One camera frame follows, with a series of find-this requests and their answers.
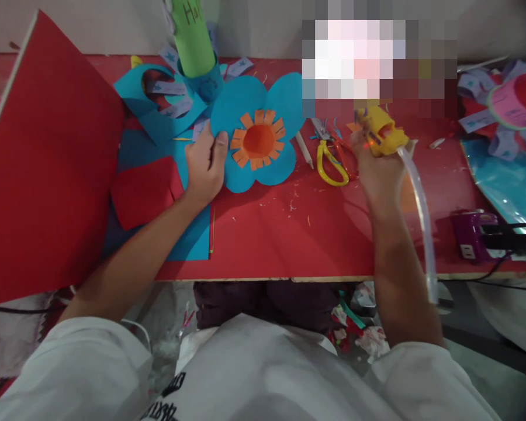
scissors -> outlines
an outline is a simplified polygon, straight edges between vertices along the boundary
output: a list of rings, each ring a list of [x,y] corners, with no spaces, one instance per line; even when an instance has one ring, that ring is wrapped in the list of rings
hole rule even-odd
[[[345,158],[344,148],[352,152],[351,148],[347,144],[345,144],[335,133],[330,133],[327,130],[327,128],[322,124],[320,119],[313,118],[311,120],[314,124],[314,127],[316,128],[317,135],[321,139],[320,145],[317,148],[317,171],[320,173],[322,179],[329,185],[332,185],[333,187],[343,187],[344,185],[347,185],[349,183],[349,180],[356,180],[357,175],[351,170],[349,170],[347,166],[347,160]],[[333,142],[335,152],[337,153],[337,156],[341,162],[337,161],[333,157],[332,153],[329,151],[327,142]],[[332,180],[326,174],[326,172],[323,169],[324,155],[329,160],[331,165],[333,165],[333,167],[337,170],[337,172],[341,174],[341,176],[343,177],[343,181],[339,182]]]

pixelated area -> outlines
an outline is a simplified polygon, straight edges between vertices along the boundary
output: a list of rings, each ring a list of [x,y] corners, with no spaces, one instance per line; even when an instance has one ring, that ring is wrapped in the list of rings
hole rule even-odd
[[[406,101],[422,118],[455,116],[456,13],[435,4],[315,1],[302,22],[304,115]]]

red table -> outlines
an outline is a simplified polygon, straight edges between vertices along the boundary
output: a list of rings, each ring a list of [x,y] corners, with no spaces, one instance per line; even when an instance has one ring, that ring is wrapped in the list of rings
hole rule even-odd
[[[129,56],[89,56],[89,61],[109,83],[130,68]],[[164,64],[159,57],[142,57],[145,63]],[[0,54],[0,79],[7,80],[15,56]],[[270,89],[283,74],[300,71],[299,60],[253,60],[247,74]],[[441,278],[470,278],[484,274],[489,265],[474,266],[458,255],[451,212],[491,209],[476,188],[457,139],[447,139],[438,150],[429,145],[451,131],[447,119],[420,119],[404,102],[389,105],[391,116],[412,139],[418,139],[415,162],[427,194],[435,236],[437,272]],[[340,115],[338,127],[345,139],[352,110]],[[315,157],[317,140],[307,121],[300,131]],[[166,263],[162,280],[281,279],[296,281],[356,281],[373,274],[372,232],[359,181],[343,188],[326,184],[311,170],[295,146],[297,164],[286,182],[275,187],[255,183],[246,193],[223,189],[213,203],[215,223],[213,253],[207,261]],[[421,229],[412,191],[404,189],[404,210],[420,258]],[[526,263],[506,262],[500,278],[526,274]]]

person's left hand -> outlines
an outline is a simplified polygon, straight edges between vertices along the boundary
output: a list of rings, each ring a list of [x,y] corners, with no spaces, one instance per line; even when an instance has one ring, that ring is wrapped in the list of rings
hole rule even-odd
[[[222,189],[227,153],[228,133],[220,132],[214,139],[210,122],[205,125],[197,141],[185,147],[189,168],[189,185],[185,195],[203,208]]]

green paper tube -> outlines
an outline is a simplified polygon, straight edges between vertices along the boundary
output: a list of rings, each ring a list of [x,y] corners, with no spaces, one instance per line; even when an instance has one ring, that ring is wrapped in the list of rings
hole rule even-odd
[[[188,78],[205,75],[216,62],[200,0],[172,1],[175,46],[184,75]]]

